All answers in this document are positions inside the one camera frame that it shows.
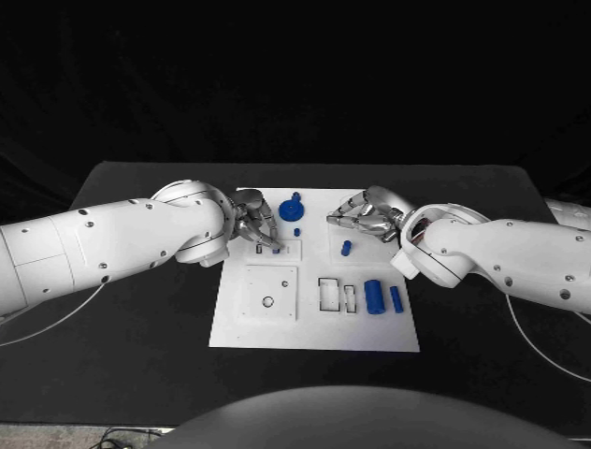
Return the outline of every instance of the blue cylinder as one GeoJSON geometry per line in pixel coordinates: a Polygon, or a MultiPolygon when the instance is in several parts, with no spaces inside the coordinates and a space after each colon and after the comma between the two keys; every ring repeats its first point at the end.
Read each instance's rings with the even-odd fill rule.
{"type": "Polygon", "coordinates": [[[392,296],[394,311],[397,313],[404,313],[404,303],[401,302],[400,289],[397,287],[391,287],[391,296],[392,296]]]}
{"type": "Polygon", "coordinates": [[[292,199],[283,202],[279,208],[280,218],[286,222],[297,222],[306,214],[306,207],[300,202],[300,194],[293,193],[292,199]]]}
{"type": "Polygon", "coordinates": [[[367,281],[367,302],[368,313],[371,315],[380,315],[387,311],[387,304],[384,302],[384,293],[381,291],[381,282],[372,279],[367,281]]]}
{"type": "Polygon", "coordinates": [[[342,255],[349,255],[349,250],[352,249],[352,242],[346,240],[344,242],[344,249],[341,250],[342,255]]]}

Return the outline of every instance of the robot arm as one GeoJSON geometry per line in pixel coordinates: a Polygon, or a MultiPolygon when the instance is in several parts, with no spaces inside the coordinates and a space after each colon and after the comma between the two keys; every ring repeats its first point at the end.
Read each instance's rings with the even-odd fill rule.
{"type": "Polygon", "coordinates": [[[237,204],[204,182],[178,181],[152,199],[0,226],[0,315],[117,281],[172,256],[211,267],[228,257],[237,236],[283,248],[277,231],[272,237],[260,231],[257,209],[272,216],[263,194],[251,191],[246,197],[253,204],[237,204]]]}
{"type": "MultiPolygon", "coordinates": [[[[371,187],[365,196],[368,203],[380,204],[385,198],[387,203],[398,201],[400,208],[391,207],[395,213],[378,217],[388,230],[375,235],[385,236],[392,230],[400,233],[401,251],[391,264],[408,279],[423,272],[434,283],[454,288],[472,272],[503,293],[591,314],[591,231],[521,220],[490,221],[456,204],[414,210],[381,187],[371,187]]],[[[378,209],[388,212],[388,207],[378,209]]],[[[328,217],[331,223],[339,221],[339,210],[328,217]]],[[[346,227],[365,232],[361,215],[342,220],[346,227]]]]}

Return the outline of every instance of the black table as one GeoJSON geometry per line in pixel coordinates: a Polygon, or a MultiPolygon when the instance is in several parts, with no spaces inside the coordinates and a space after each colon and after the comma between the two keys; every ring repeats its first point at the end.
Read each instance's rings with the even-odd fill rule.
{"type": "MultiPolygon", "coordinates": [[[[74,209],[149,197],[171,181],[240,186],[384,185],[418,205],[457,203],[490,219],[555,223],[525,170],[501,166],[279,166],[103,163],[74,209]]],[[[0,422],[176,426],[230,402],[329,384],[411,388],[463,398],[591,437],[591,384],[570,377],[522,339],[505,296],[470,275],[446,289],[408,282],[420,354],[210,348],[223,265],[176,261],[106,286],[50,332],[0,349],[0,422]]],[[[34,332],[93,290],[44,303],[0,329],[0,342],[34,332]]],[[[515,299],[544,352],[591,376],[591,326],[567,311],[515,299]]]]}

